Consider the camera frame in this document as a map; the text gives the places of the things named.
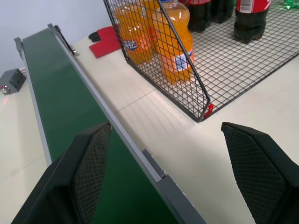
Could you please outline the black round object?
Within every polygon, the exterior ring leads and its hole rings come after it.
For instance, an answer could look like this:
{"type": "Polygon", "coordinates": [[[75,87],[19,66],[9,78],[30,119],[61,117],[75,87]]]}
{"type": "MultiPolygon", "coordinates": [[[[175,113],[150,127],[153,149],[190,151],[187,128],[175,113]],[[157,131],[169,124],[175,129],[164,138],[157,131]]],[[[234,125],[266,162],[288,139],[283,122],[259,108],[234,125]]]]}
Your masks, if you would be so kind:
{"type": "Polygon", "coordinates": [[[99,41],[101,40],[101,38],[100,38],[100,36],[99,36],[99,34],[98,34],[97,31],[91,33],[91,34],[88,36],[88,38],[89,38],[92,42],[99,42],[99,41]]]}

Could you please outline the grey control box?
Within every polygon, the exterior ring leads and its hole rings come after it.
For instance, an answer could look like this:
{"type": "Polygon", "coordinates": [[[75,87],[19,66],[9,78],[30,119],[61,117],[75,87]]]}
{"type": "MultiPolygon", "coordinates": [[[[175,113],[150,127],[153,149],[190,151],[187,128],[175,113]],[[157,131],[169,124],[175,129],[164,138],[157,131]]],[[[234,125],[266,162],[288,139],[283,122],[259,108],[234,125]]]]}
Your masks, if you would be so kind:
{"type": "Polygon", "coordinates": [[[20,91],[26,77],[19,69],[7,70],[0,77],[0,92],[10,95],[20,91]]]}

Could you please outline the green conveyor belt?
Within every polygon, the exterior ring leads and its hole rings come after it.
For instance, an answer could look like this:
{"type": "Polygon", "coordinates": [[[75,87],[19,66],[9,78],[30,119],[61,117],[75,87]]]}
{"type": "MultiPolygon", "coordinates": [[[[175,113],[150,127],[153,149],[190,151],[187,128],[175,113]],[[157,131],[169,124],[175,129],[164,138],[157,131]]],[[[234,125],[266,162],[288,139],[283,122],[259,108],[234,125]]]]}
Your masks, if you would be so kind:
{"type": "Polygon", "coordinates": [[[206,224],[151,154],[138,148],[56,27],[14,41],[26,68],[48,166],[77,134],[111,124],[105,179],[91,224],[206,224]]]}

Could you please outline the dark cola bottle red label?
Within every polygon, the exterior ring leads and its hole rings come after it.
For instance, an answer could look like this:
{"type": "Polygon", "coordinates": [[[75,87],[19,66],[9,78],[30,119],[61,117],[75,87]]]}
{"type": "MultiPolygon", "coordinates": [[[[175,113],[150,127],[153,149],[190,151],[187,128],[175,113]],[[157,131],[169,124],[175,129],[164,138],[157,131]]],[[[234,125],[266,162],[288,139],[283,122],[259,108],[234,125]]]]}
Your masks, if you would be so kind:
{"type": "Polygon", "coordinates": [[[234,0],[212,0],[212,22],[223,23],[228,20],[232,16],[234,5],[234,0]]]}
{"type": "Polygon", "coordinates": [[[236,0],[234,37],[242,43],[259,40],[265,31],[271,0],[236,0]]]}
{"type": "Polygon", "coordinates": [[[188,28],[190,31],[203,32],[211,24],[212,0],[187,0],[190,12],[188,28]]]}

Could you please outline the green plastic bottle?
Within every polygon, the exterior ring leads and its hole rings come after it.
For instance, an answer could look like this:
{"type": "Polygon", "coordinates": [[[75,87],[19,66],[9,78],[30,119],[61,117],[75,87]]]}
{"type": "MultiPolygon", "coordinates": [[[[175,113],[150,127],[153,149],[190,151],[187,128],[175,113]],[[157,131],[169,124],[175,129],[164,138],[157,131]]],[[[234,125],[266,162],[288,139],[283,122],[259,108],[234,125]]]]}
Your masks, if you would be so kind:
{"type": "Polygon", "coordinates": [[[286,9],[299,9],[299,0],[284,0],[286,9]]]}

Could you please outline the orange soda bottle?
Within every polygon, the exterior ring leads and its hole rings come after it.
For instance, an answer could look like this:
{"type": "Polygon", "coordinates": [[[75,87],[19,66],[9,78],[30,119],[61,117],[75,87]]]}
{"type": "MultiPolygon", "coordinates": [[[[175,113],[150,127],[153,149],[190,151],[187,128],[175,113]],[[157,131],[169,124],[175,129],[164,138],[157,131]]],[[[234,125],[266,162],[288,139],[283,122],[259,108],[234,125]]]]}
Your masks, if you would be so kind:
{"type": "Polygon", "coordinates": [[[168,82],[188,82],[194,62],[193,39],[188,30],[190,12],[178,0],[161,0],[166,13],[158,8],[152,15],[162,73],[168,82]]]}
{"type": "Polygon", "coordinates": [[[128,57],[136,65],[150,62],[156,51],[153,15],[159,9],[158,1],[114,0],[114,3],[114,15],[128,57]]]}

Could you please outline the red clip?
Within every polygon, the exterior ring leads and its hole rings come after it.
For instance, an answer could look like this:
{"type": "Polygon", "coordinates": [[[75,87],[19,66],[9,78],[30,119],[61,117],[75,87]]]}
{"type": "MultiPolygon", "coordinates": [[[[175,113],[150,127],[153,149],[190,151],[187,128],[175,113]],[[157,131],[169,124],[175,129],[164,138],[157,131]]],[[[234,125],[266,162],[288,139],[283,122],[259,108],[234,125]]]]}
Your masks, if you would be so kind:
{"type": "Polygon", "coordinates": [[[207,108],[207,112],[203,115],[203,119],[209,117],[214,109],[214,105],[212,103],[209,104],[208,108],[207,108]]]}

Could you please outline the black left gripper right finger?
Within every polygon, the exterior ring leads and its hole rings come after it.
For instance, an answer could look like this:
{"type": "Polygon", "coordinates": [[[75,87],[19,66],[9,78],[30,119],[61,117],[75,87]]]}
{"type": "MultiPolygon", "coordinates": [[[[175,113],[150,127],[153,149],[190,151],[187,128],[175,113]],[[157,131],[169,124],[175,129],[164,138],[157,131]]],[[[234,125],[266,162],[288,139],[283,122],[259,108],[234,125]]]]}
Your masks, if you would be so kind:
{"type": "Polygon", "coordinates": [[[221,125],[237,186],[256,224],[299,224],[299,165],[266,133],[221,125]]]}

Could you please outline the red cloth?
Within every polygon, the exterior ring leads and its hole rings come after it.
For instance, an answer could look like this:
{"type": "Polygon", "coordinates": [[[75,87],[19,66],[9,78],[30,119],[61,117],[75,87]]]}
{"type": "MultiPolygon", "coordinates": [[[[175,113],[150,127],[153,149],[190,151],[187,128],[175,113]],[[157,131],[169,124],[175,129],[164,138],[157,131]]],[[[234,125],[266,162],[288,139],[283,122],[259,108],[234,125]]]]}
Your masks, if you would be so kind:
{"type": "Polygon", "coordinates": [[[121,48],[113,26],[97,30],[101,40],[93,42],[89,49],[95,58],[100,58],[121,48]]]}

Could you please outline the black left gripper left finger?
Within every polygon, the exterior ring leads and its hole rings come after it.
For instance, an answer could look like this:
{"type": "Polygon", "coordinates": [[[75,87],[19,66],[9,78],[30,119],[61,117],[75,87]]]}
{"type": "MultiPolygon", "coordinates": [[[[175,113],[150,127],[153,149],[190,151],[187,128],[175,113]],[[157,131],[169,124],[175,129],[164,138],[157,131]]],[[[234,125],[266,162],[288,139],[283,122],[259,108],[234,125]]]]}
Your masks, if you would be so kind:
{"type": "Polygon", "coordinates": [[[77,134],[45,170],[11,224],[91,224],[105,179],[109,122],[77,134]]]}

